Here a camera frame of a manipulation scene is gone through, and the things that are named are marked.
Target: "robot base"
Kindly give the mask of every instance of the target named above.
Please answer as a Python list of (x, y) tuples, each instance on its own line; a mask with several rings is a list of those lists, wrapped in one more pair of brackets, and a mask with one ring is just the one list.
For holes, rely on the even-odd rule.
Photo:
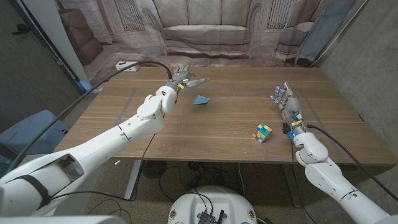
[[(220, 186), (203, 186), (197, 188), (199, 194), (207, 196), (213, 204), (212, 216), (218, 221), (221, 210), (224, 210), (222, 224), (256, 224), (256, 214), (253, 206), (240, 194)], [(206, 202), (207, 214), (211, 213), (209, 200)], [(205, 204), (197, 194), (184, 194), (179, 197), (170, 209), (168, 224), (200, 223), (201, 213), (205, 211)]]

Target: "table surface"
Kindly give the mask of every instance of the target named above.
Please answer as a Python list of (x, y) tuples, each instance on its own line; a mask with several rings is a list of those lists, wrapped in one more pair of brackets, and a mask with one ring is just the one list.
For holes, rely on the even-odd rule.
[[(396, 158), (318, 68), (191, 67), (196, 78), (211, 81), (178, 94), (165, 128), (139, 139), (116, 157), (172, 161), (291, 163), (292, 146), (282, 133), (281, 112), (269, 99), (275, 86), (289, 82), (307, 124), (339, 140), (363, 164), (389, 166)], [(163, 68), (141, 67), (112, 78), (61, 143), (60, 151), (84, 143), (136, 114), (144, 98), (165, 84)], [(198, 96), (210, 98), (194, 105)], [(265, 123), (272, 136), (259, 143), (254, 128)], [(354, 161), (326, 136), (312, 129), (338, 164)]]

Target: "blue folded paper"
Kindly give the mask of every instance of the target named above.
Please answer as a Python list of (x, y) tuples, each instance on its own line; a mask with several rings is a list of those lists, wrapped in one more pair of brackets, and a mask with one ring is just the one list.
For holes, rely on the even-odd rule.
[(198, 95), (198, 97), (195, 99), (193, 104), (202, 105), (202, 104), (205, 104), (205, 103), (209, 102), (209, 100), (210, 100), (210, 98)]

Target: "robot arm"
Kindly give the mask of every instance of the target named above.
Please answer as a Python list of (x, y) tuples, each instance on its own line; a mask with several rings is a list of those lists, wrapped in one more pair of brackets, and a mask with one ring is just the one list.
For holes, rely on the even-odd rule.
[(328, 149), (307, 131), (301, 107), (287, 82), (284, 87), (277, 86), (276, 97), (271, 96), (271, 99), (290, 126), (290, 131), (286, 131), (287, 137), (301, 148), (296, 152), (296, 159), (305, 167), (305, 176), (311, 184), (335, 199), (356, 223), (376, 223), (389, 217), (343, 176), (338, 165), (329, 158)]
[(173, 79), (149, 95), (137, 114), (89, 141), (30, 161), (0, 179), (0, 216), (39, 216), (74, 192), (101, 164), (133, 141), (164, 128), (164, 114), (172, 114), (180, 85), (195, 74), (173, 73)]

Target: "black cable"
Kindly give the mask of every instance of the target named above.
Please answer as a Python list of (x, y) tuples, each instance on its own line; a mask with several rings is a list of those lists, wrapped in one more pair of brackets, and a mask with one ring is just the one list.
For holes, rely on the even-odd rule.
[(347, 148), (345, 148), (340, 142), (338, 142), (335, 138), (333, 138), (330, 134), (328, 134), (326, 131), (308, 124), (307, 125), (308, 128), (315, 128), (316, 130), (322, 132), (324, 135), (328, 136), (331, 140), (333, 140), (337, 145), (339, 145), (344, 151), (346, 151), (346, 153), (360, 166), (360, 168), (362, 168), (363, 171), (365, 171), (365, 173), (367, 173), (368, 176), (370, 176), (370, 178), (372, 178), (383, 190), (385, 190), (387, 192), (387, 194), (389, 194), (395, 201), (398, 202), (398, 197), (396, 195), (394, 195), (386, 186), (384, 186), (384, 184), (382, 184), (379, 180), (377, 180), (375, 178), (375, 176), (373, 176), (368, 170), (365, 169), (365, 167), (362, 165), (362, 163), (360, 163), (357, 158), (354, 157), (354, 155), (352, 155), (352, 153), (349, 152), (349, 150)]
[(180, 181), (181, 181), (181, 184), (183, 185), (183, 187), (185, 188), (185, 190), (187, 190), (187, 188), (185, 187), (184, 183), (182, 182), (181, 170), (180, 170), (179, 167), (171, 166), (171, 167), (168, 167), (168, 168), (164, 171), (164, 173), (163, 173), (163, 174), (159, 177), (159, 179), (158, 179), (159, 188), (160, 188), (160, 190), (162, 191), (162, 193), (163, 193), (172, 203), (174, 203), (174, 201), (173, 201), (173, 200), (166, 194), (166, 192), (163, 190), (162, 184), (160, 183), (160, 180), (161, 180), (161, 178), (163, 177), (163, 175), (166, 173), (166, 171), (168, 171), (168, 170), (171, 169), (171, 168), (177, 168), (177, 169), (178, 169), (178, 173), (180, 174)]
[(185, 193), (184, 195), (186, 195), (186, 194), (196, 194), (196, 195), (204, 196), (205, 198), (207, 198), (207, 200), (209, 200), (210, 205), (211, 205), (211, 212), (210, 212), (210, 215), (213, 214), (213, 203), (211, 202), (211, 200), (210, 200), (206, 195), (199, 194), (199, 193), (195, 193), (195, 192), (187, 192), (187, 193)]
[(317, 224), (316, 221), (311, 217), (311, 215), (309, 214), (309, 212), (307, 211), (307, 209), (305, 208), (305, 206), (304, 206), (304, 204), (303, 204), (303, 200), (302, 200), (302, 198), (301, 198), (301, 193), (300, 193), (299, 180), (298, 180), (297, 174), (296, 174), (296, 167), (294, 166), (294, 150), (293, 150), (293, 143), (292, 143), (292, 141), (290, 141), (290, 145), (292, 146), (292, 162), (293, 162), (292, 166), (293, 166), (294, 177), (295, 177), (296, 184), (297, 184), (298, 197), (299, 197), (299, 199), (300, 199), (301, 204), (303, 205), (303, 208), (304, 208), (305, 213), (308, 215), (308, 217), (310, 217), (310, 219), (311, 219), (315, 224)]
[(120, 204), (119, 204), (117, 201), (115, 201), (115, 200), (113, 200), (113, 199), (106, 199), (106, 200), (103, 200), (101, 203), (95, 205), (94, 208), (92, 208), (92, 209), (87, 213), (87, 215), (89, 215), (96, 207), (100, 206), (102, 203), (107, 202), (107, 201), (113, 201), (113, 202), (115, 202), (115, 203), (118, 205), (119, 210), (122, 209), (122, 208), (120, 207)]
[(153, 62), (153, 61), (142, 61), (142, 62), (137, 62), (137, 63), (133, 63), (131, 65), (128, 65), (120, 70), (118, 70), (117, 72), (113, 73), (112, 75), (108, 76), (107, 78), (105, 78), (104, 80), (100, 81), (98, 84), (96, 84), (95, 86), (93, 86), (91, 89), (89, 89), (87, 92), (85, 92), (83, 95), (81, 95), (77, 100), (75, 100), (71, 105), (69, 105), (65, 110), (63, 110), (56, 118), (54, 118), (46, 127), (44, 127), (43, 130), (41, 130), (41, 132), (39, 134), (37, 134), (31, 141), (30, 143), (28, 143), (28, 145), (25, 146), (25, 148), (23, 148), (23, 150), (21, 150), (20, 153), (18, 153), (17, 157), (14, 159), (14, 161), (11, 163), (11, 165), (9, 166), (7, 173), (9, 173), (10, 171), (12, 171), (13, 169), (15, 169), (23, 160), (23, 157), (25, 155), (25, 153), (28, 151), (28, 149), (48, 130), (50, 129), (53, 124), (55, 124), (55, 122), (57, 122), (63, 115), (65, 115), (67, 112), (69, 112), (70, 110), (74, 109), (74, 107), (82, 100), (84, 99), (84, 97), (86, 97), (88, 94), (90, 94), (93, 90), (95, 90), (97, 87), (99, 87), (101, 84), (103, 84), (104, 82), (109, 81), (112, 77), (114, 77), (115, 75), (125, 71), (126, 69), (129, 69), (131, 67), (134, 67), (136, 65), (144, 65), (144, 64), (154, 64), (154, 65), (160, 65), (164, 68), (166, 68), (167, 70), (167, 75), (169, 80), (172, 79), (172, 73), (170, 72), (169, 68), (167, 68), (167, 66), (165, 66), (162, 63), (159, 62)]
[(120, 208), (120, 209), (117, 209), (117, 210), (115, 210), (115, 211), (109, 213), (108, 215), (110, 215), (110, 214), (112, 214), (112, 213), (114, 213), (114, 212), (117, 212), (117, 211), (120, 211), (120, 213), (121, 213), (122, 211), (125, 211), (125, 212), (127, 213), (127, 215), (129, 216), (130, 224), (132, 224), (131, 215), (130, 215), (130, 213), (129, 213), (126, 209)]
[(106, 194), (106, 193), (96, 192), (96, 191), (92, 191), (92, 190), (84, 190), (84, 191), (79, 191), (79, 192), (69, 192), (69, 193), (66, 193), (66, 194), (61, 194), (61, 195), (54, 196), (54, 197), (51, 198), (51, 200), (54, 200), (54, 199), (57, 199), (57, 198), (60, 198), (60, 197), (64, 197), (64, 196), (68, 196), (68, 195), (72, 195), (72, 194), (82, 194), (82, 193), (91, 193), (91, 194), (104, 195), (104, 196), (108, 196), (108, 197), (112, 197), (112, 198), (117, 198), (117, 199), (120, 199), (120, 200), (123, 200), (123, 201), (126, 201), (126, 202), (135, 201), (135, 199), (134, 200), (129, 200), (129, 199), (125, 199), (125, 198), (122, 198), (122, 197), (119, 197), (119, 196), (109, 195), (109, 194)]
[(212, 184), (212, 182), (204, 175), (205, 172), (219, 172), (222, 175), (222, 172), (224, 172), (231, 180), (235, 181), (236, 184), (236, 190), (243, 195), (243, 190), (242, 190), (242, 186), (239, 180), (239, 176), (237, 173), (230, 171), (230, 170), (224, 170), (224, 169), (219, 169), (219, 168), (213, 168), (213, 167), (205, 167), (202, 166), (204, 168), (204, 172), (202, 172), (201, 174), (203, 174), (203, 176), (207, 179), (208, 184)]
[(198, 193), (198, 195), (199, 195), (199, 197), (200, 197), (200, 199), (201, 199), (201, 201), (205, 204), (205, 213), (207, 213), (207, 206), (206, 206), (206, 202), (204, 201), (204, 199), (201, 197), (201, 195), (199, 194), (199, 192), (198, 192), (198, 190), (197, 190), (197, 188), (196, 187), (194, 187), (194, 189), (195, 189), (195, 191)]

